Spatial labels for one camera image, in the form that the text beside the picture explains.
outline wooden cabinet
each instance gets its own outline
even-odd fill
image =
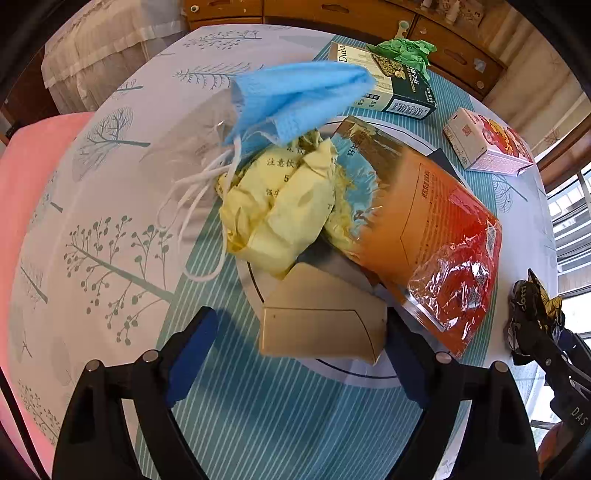
[[[211,18],[262,17],[262,0],[184,0],[184,9],[189,23]]]
[[[442,25],[419,18],[408,36],[411,40],[426,40],[437,47],[429,61],[460,79],[484,97],[503,73],[503,65],[472,43]]]
[[[315,28],[367,43],[394,38],[401,21],[411,40],[437,47],[429,55],[432,70],[482,100],[505,65],[472,35],[447,25],[434,11],[410,0],[184,0],[192,30],[204,25],[270,23]]]
[[[253,24],[260,24],[262,23],[262,17],[229,17],[229,18],[212,18],[209,20],[197,20],[193,22],[189,22],[189,28],[191,30],[196,30],[199,27],[204,27],[205,25],[229,25],[233,23],[253,23]]]
[[[410,24],[414,16],[414,12],[383,0],[265,0],[265,17],[303,20],[311,22],[310,28],[315,24],[345,27],[381,41],[396,35],[400,21]]]

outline blue gripper pad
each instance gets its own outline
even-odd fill
[[[215,310],[202,307],[184,332],[175,335],[190,335],[168,375],[166,405],[172,408],[176,402],[189,394],[199,369],[217,335],[217,314]]]

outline pistachio box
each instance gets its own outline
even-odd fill
[[[332,42],[329,59],[365,67],[374,77],[374,88],[352,106],[423,119],[437,108],[435,95],[423,76],[412,67],[362,48]]]

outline screw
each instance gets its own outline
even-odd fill
[[[142,360],[146,363],[150,363],[156,360],[158,358],[158,355],[159,353],[157,350],[148,350],[147,352],[144,352],[144,354],[142,355]]]
[[[509,367],[507,366],[507,364],[501,361],[495,362],[495,368],[498,372],[501,372],[502,374],[506,374],[509,371]]]
[[[91,360],[86,364],[86,370],[89,372],[95,371],[97,368],[100,367],[100,362],[98,360]]]
[[[450,364],[452,362],[452,356],[447,352],[437,352],[435,354],[435,360],[440,364]]]

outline blue surgical mask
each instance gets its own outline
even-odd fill
[[[225,139],[242,140],[246,159],[270,143],[285,145],[371,90],[374,79],[361,66],[314,61],[270,67],[237,76],[231,84],[238,120]]]

